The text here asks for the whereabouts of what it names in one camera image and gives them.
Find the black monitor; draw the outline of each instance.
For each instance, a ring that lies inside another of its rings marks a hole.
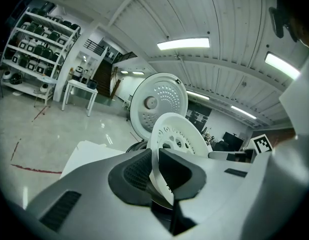
[[[224,136],[223,136],[223,140],[224,142],[229,144],[229,149],[230,151],[239,151],[242,144],[243,144],[243,140],[228,133],[225,132]]]

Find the inner lid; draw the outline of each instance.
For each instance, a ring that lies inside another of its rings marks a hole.
[[[157,73],[146,78],[131,100],[130,118],[134,131],[148,140],[158,118],[165,113],[185,117],[188,95],[183,83],[173,74]]]

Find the fluorescent light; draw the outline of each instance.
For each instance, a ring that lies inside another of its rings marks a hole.
[[[293,80],[296,79],[300,75],[300,72],[295,67],[291,66],[289,63],[285,62],[284,60],[278,58],[277,56],[271,53],[268,53],[266,55],[265,63],[285,73],[286,75],[291,77]]]
[[[168,42],[158,43],[160,50],[174,49],[174,48],[184,48],[184,47],[205,47],[209,48],[209,38],[186,38],[179,40],[172,40]]]
[[[243,111],[243,110],[241,110],[241,109],[239,109],[239,108],[237,108],[237,107],[235,107],[235,106],[231,106],[231,108],[232,108],[232,109],[235,109],[235,110],[238,110],[238,111],[240,111],[241,113],[244,113],[245,115],[247,115],[247,116],[249,116],[249,117],[251,117],[251,118],[253,118],[253,119],[256,119],[255,116],[253,116],[253,115],[247,113],[246,111]]]
[[[187,92],[188,94],[190,94],[190,95],[194,95],[194,96],[197,96],[197,97],[200,97],[200,98],[203,98],[203,99],[209,100],[209,97],[207,97],[207,96],[204,96],[204,95],[201,95],[201,94],[198,94],[198,93],[195,93],[195,92],[189,91],[189,90],[187,90],[186,92]]]

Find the glossy floor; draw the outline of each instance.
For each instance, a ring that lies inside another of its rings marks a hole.
[[[43,114],[40,100],[34,107],[34,97],[15,96],[4,89],[4,98],[0,97],[0,187],[6,197],[25,207],[59,179],[80,141],[121,151],[140,141],[130,121],[117,115],[127,112],[116,99],[116,107],[95,103],[87,117],[88,100],[73,95],[64,111],[61,102],[52,102]]]

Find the metal shelving unit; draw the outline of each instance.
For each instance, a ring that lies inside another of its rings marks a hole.
[[[33,77],[35,77],[36,79],[38,79],[39,81],[42,81],[44,83],[47,83],[49,85],[48,87],[48,91],[46,94],[41,94],[41,93],[35,93],[35,91],[37,91],[39,89],[38,86],[34,85],[34,84],[31,84],[29,82],[26,82],[26,81],[23,81],[23,83],[21,84],[11,84],[9,82],[2,82],[4,85],[8,86],[8,87],[11,87],[13,89],[16,89],[20,92],[23,92],[23,93],[26,93],[26,94],[29,94],[29,95],[32,95],[32,96],[35,96],[35,97],[40,97],[42,99],[45,100],[45,105],[47,105],[47,101],[53,96],[53,91],[54,91],[54,87],[55,87],[55,83],[57,83],[57,80],[55,80],[53,78],[54,74],[55,74],[55,70],[57,69],[57,66],[62,66],[59,64],[59,61],[60,61],[60,58],[62,55],[65,55],[64,59],[66,59],[66,55],[67,55],[67,51],[70,50],[70,45],[71,45],[71,41],[72,40],[76,40],[76,38],[79,36],[78,34],[78,29],[77,28],[76,30],[73,30],[67,26],[64,26],[58,22],[55,22],[49,18],[46,18],[46,17],[43,17],[43,16],[40,16],[40,15],[37,15],[37,14],[34,14],[34,13],[31,13],[29,12],[29,8],[23,13],[23,15],[19,18],[18,22],[16,23],[14,29],[12,30],[11,34],[10,34],[10,37],[7,41],[7,44],[4,48],[4,51],[3,51],[3,55],[2,55],[2,59],[1,59],[1,65],[2,64],[6,64],[16,70],[19,70],[27,75],[31,75]],[[30,32],[30,31],[27,31],[25,29],[22,29],[19,27],[20,25],[20,22],[22,22],[22,20],[24,19],[24,17],[26,17],[27,19],[30,19],[32,20],[33,22],[35,23],[38,23],[39,25],[43,25],[44,27],[48,27],[49,29],[53,30],[53,31],[56,31],[62,35],[65,35],[67,36],[69,39],[68,41],[65,43],[65,44],[60,44],[58,42],[55,42],[51,39],[48,39],[44,36],[41,36],[41,35],[38,35],[36,33],[33,33],[33,32]],[[27,51],[25,49],[22,49],[22,48],[19,48],[19,47],[16,47],[16,46],[13,46],[13,45],[10,45],[9,42],[11,40],[11,38],[17,33],[17,32],[21,32],[21,33],[24,33],[25,35],[28,35],[34,39],[37,39],[37,40],[40,40],[42,42],[45,42],[49,45],[53,45],[57,48],[59,48],[61,51],[60,51],[60,56],[58,57],[57,61],[52,61],[52,60],[49,60],[49,59],[46,59],[42,56],[38,56],[37,54],[34,54],[30,51]],[[51,65],[53,65],[53,71],[51,73],[51,76],[48,77],[48,76],[43,76],[42,74],[38,73],[38,72],[35,72],[33,70],[30,70],[28,68],[25,68],[25,67],[22,67],[14,62],[12,62],[10,59],[6,59],[5,58],[5,52],[7,49],[13,49],[13,50],[16,50],[20,53],[24,53],[24,54],[27,54],[33,58],[36,58],[36,59],[39,59],[39,60],[42,60],[46,63],[49,63]]]

